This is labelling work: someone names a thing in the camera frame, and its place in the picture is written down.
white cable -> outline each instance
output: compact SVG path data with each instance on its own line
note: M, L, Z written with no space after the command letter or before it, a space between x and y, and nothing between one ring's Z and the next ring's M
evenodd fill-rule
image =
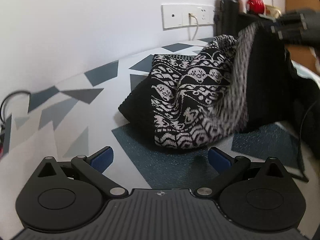
M190 22L191 22L191 18L196 19L196 22L197 22L197 28L196 28L195 35L193 35L193 38L191 39L191 40L193 41L193 40L195 39L195 37L196 37L197 32L198 32L199 22L198 22L197 17L196 17L196 16L194 16L192 13L189 13L189 18L190 18Z

red object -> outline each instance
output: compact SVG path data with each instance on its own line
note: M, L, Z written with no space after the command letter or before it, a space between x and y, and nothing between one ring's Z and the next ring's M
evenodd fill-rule
M264 13L264 3L262 0L248 0L247 1L247 13L251 14L263 14Z

blue gripper pad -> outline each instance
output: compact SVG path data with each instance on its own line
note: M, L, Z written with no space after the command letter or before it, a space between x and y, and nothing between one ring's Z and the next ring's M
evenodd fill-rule
M91 155L88 164L103 173L113 162L113 149L111 147L104 147L95 154Z
M231 160L233 158L230 156L228 158L226 155L216 147L211 148L208 152L209 163L219 174L229 169L232 165Z

gray triangle pattern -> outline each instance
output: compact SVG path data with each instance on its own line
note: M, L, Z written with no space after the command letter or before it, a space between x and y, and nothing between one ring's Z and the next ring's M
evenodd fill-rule
M46 90L42 90L38 93L31 94L29 100L28 113L42 105L49 98L53 97L55 94L59 93L56 87L50 87Z
M90 104L101 93L102 90L103 88L65 90L61 91L61 93Z
M11 137L11 124L12 124L12 114L5 121L5 134L4 134L4 142L3 142L3 155L9 152L10 146L10 137Z
M17 130L25 124L26 121L28 121L30 119L29 116L25 116L25 117L17 117L14 119L14 121L16 122L16 127Z
M77 102L77 99L70 98L42 110L39 130L50 121L53 122L53 129L55 130L61 123L63 118L70 112L70 110L75 106Z
M176 44L171 44L168 46L164 46L162 48L170 50L171 52L176 52L178 50L182 50L182 49L186 49L186 48L190 48L193 45L189 45L189 44L183 44L183 43L176 43Z
M131 91L145 78L147 78L147 76L130 74Z
M89 128L87 127L79 137L71 144L70 148L63 155L63 158L73 158L77 155L89 154Z
M133 65L130 69L150 72L152 68L152 59L153 59L153 55L150 54L148 57L145 57L143 60Z
M213 40L213 37L212 38L199 39L199 40L209 43L209 42L211 42Z
M118 76L119 61L111 62L103 66L94 68L84 73L92 86L97 86L109 79Z

white wall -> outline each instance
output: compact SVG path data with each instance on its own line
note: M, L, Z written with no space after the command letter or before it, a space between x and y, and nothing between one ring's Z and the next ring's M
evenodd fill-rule
M16 89L35 92L126 55L187 40L186 28L163 31L162 3L214 0L0 0L0 100ZM284 8L284 0L275 5ZM209 36L211 26L199 28L197 38Z

